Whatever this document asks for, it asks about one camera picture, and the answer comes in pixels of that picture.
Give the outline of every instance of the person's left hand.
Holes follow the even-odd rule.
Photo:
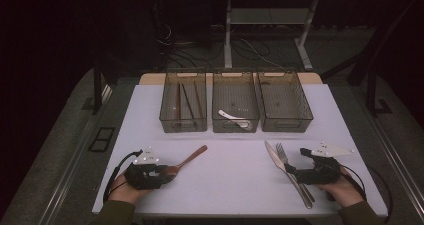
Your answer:
[[[108,200],[123,201],[136,205],[141,197],[153,190],[137,190],[126,182],[123,174],[120,174],[113,182],[111,191]]]

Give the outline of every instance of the spoon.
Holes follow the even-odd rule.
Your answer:
[[[203,145],[202,147],[200,147],[199,149],[197,149],[193,154],[191,154],[188,158],[186,158],[186,160],[184,160],[184,162],[176,165],[176,166],[169,166],[164,168],[161,172],[160,175],[162,176],[173,176],[172,179],[174,179],[178,172],[180,171],[180,169],[186,165],[188,162],[190,162],[191,160],[195,159],[197,156],[199,156],[200,154],[202,154],[204,151],[206,151],[208,149],[208,147],[206,145]]]

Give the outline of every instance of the metal frame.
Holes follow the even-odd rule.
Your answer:
[[[309,29],[311,28],[318,1],[319,0],[312,0],[308,9],[232,9],[231,0],[227,0],[227,19],[225,26],[226,29],[224,46],[225,67],[231,68],[233,65],[231,56],[231,24],[303,24],[304,27],[302,34],[299,38],[295,38],[294,42],[305,70],[311,71],[313,69],[312,63],[304,45]],[[249,13],[254,12],[258,15],[265,12],[268,14],[268,19],[264,17],[260,18],[260,16],[251,16],[253,19],[249,17],[249,20],[245,20],[243,19],[243,15],[246,14],[246,11],[249,11]],[[274,21],[273,15],[271,15],[271,13],[280,14],[281,16],[279,16],[278,20]],[[299,16],[302,16],[302,13],[304,13],[304,20],[300,21]]]

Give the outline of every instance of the metal fork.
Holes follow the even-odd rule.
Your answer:
[[[286,155],[286,153],[284,152],[284,149],[283,149],[283,146],[281,145],[281,143],[278,143],[277,144],[277,153],[278,153],[278,157],[280,158],[280,160],[283,162],[283,163],[286,163],[286,164],[289,164],[289,159],[288,159],[288,157],[287,157],[287,155]],[[309,192],[309,190],[308,190],[308,188],[305,186],[305,184],[303,184],[303,183],[298,183],[297,182],[297,180],[296,180],[296,177],[293,175],[293,174],[291,174],[291,173],[287,173],[286,172],[286,174],[287,174],[287,176],[289,176],[289,177],[291,177],[298,185],[299,185],[299,187],[300,187],[300,189],[302,189],[302,191],[306,194],[306,196],[308,197],[308,199],[311,201],[311,202],[315,202],[315,198],[312,196],[312,194]]]

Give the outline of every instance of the storage tray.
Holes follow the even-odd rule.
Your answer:
[[[206,71],[168,69],[159,119],[164,132],[202,132],[207,127]]]
[[[264,132],[305,132],[313,120],[293,68],[258,68],[256,91]]]
[[[254,133],[259,118],[253,71],[242,68],[215,69],[212,95],[213,131]]]

